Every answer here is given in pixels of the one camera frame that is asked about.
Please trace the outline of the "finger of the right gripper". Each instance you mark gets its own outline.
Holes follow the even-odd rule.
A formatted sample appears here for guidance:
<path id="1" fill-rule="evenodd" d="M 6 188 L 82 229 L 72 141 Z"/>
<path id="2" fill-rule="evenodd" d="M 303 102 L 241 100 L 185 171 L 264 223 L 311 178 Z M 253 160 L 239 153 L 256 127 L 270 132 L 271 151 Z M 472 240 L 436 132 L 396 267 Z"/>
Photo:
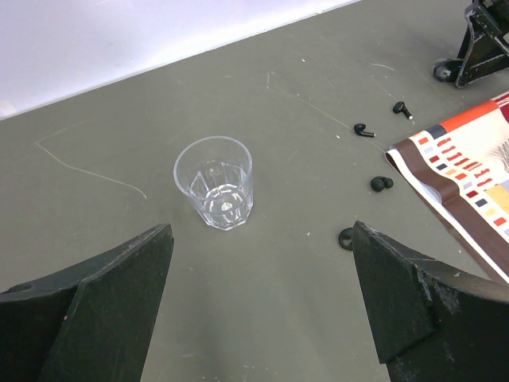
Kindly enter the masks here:
<path id="1" fill-rule="evenodd" d="M 457 57 L 433 67 L 435 79 L 457 88 L 508 69 L 508 1 L 473 1 L 464 18 L 467 29 Z"/>

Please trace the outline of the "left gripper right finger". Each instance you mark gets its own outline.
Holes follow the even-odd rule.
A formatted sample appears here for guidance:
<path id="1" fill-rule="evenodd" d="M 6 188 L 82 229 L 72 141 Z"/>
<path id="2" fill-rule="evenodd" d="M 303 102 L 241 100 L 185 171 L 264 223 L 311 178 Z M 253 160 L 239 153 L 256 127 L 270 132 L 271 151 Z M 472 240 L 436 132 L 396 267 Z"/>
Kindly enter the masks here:
<path id="1" fill-rule="evenodd" d="M 355 222 L 353 255 L 379 362 L 393 381 L 506 381 L 508 287 Z"/>

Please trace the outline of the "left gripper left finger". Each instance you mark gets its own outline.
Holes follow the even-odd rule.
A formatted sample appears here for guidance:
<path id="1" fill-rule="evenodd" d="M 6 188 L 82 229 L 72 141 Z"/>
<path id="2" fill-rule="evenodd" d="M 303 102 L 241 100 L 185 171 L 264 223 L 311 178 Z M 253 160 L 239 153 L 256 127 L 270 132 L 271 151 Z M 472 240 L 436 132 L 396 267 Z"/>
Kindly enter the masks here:
<path id="1" fill-rule="evenodd" d="M 139 381 L 174 238 L 159 224 L 1 293 L 3 381 Z"/>

